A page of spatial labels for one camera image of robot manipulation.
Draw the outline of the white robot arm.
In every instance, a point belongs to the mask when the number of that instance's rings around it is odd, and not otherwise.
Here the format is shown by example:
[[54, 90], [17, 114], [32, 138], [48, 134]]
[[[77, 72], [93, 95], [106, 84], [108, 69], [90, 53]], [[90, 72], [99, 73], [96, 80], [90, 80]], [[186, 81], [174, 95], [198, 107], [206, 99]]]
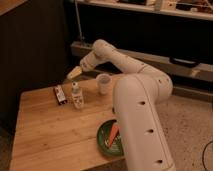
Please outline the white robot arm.
[[93, 43], [67, 77], [72, 79], [106, 62], [124, 74], [114, 84], [113, 107], [128, 171], [176, 171], [156, 110], [156, 105], [172, 94], [171, 78], [103, 39]]

